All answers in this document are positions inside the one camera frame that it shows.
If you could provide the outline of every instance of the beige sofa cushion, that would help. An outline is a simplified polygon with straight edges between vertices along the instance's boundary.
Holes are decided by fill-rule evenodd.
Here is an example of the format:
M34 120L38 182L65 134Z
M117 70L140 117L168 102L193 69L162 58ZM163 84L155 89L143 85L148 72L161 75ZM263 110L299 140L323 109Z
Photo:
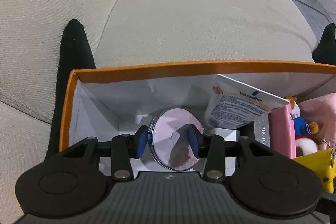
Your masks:
M312 62L316 38L292 0L118 0L98 67L270 59Z
M0 102L0 223L13 223L22 215L16 180L44 160L49 135L49 124Z
M77 18L95 52L116 1L0 0L0 101L50 123L64 27Z

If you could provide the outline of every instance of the cardboard box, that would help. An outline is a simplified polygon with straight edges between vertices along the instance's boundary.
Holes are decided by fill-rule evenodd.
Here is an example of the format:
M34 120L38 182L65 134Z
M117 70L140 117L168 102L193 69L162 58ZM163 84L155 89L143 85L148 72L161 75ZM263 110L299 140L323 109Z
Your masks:
M202 122L218 73L280 97L336 92L335 85L329 84L336 66L315 63L202 61L74 70L64 100L60 151L88 136L109 141L116 135L134 134L156 112L170 107L187 108ZM135 176L139 170L167 171L148 151L144 157L131 160ZM104 160L108 169L108 159Z

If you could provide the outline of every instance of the teddy bear keychain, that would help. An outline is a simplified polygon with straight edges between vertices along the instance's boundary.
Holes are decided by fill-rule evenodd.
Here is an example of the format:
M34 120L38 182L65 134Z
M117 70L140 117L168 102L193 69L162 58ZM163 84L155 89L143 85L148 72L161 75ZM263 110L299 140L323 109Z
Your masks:
M301 137L316 134L319 131L319 126L316 122L307 123L301 116L300 108L296 103L297 98L295 96L285 96L285 99L291 103L295 136Z
M289 100L292 108L292 118L295 131L296 156L312 154L318 151L316 143L309 138L309 135L316 134L319 126L316 122L307 123L301 116L301 111L297 105L297 98L294 96L285 96Z

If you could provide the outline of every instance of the gray tile floor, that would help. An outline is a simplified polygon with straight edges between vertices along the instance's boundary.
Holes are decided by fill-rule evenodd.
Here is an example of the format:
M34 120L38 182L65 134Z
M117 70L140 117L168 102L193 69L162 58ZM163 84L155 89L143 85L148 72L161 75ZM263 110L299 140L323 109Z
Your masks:
M332 19L317 0L293 0L293 2L320 41L325 26L331 23Z

